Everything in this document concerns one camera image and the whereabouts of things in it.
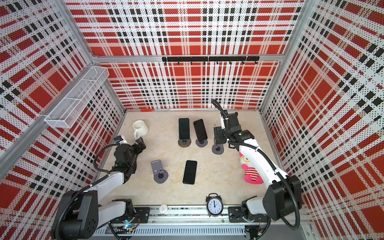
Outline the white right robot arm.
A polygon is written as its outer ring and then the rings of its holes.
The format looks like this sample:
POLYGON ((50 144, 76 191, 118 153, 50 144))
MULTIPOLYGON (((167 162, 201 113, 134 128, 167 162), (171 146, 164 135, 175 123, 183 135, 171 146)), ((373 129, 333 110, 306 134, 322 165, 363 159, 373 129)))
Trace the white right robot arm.
POLYGON ((221 112, 221 126, 214 127, 216 144, 229 144, 246 157, 263 180, 267 191, 263 197, 245 201, 245 216, 266 215, 271 220, 282 220, 290 229, 298 230, 302 208, 301 182, 296 176, 289 176, 280 169, 261 149, 254 135, 242 130, 238 113, 221 112))

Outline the black phone green edge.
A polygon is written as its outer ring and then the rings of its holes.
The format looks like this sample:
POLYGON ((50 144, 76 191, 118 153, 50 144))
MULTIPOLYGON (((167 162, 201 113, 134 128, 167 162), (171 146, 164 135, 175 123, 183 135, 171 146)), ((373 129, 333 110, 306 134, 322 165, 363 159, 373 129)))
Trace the black phone green edge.
POLYGON ((189 118, 179 119, 179 139, 180 140, 190 139, 190 119, 189 118))

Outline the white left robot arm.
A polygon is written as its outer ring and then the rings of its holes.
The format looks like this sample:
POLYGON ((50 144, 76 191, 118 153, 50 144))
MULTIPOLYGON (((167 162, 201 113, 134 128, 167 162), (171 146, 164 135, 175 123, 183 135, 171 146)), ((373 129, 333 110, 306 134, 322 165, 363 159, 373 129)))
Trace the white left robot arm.
POLYGON ((108 205, 100 205, 104 197, 125 184, 136 172, 138 155, 146 149, 143 138, 129 145, 123 136, 118 136, 112 145, 116 148, 112 169, 104 170, 105 176, 94 183, 62 196, 51 228, 52 239, 88 239, 98 228, 110 224, 112 220, 140 219, 130 199, 118 199, 108 205))

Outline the black phone purple edge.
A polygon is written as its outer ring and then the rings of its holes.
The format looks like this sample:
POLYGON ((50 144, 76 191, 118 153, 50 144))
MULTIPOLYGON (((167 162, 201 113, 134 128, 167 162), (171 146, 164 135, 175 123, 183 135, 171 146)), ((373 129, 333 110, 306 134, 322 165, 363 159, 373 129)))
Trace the black phone purple edge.
POLYGON ((204 124, 203 119, 194 121, 194 128, 195 128, 197 140, 199 143, 202 143, 208 139, 208 135, 206 132, 206 128, 205 128, 205 124, 204 124))

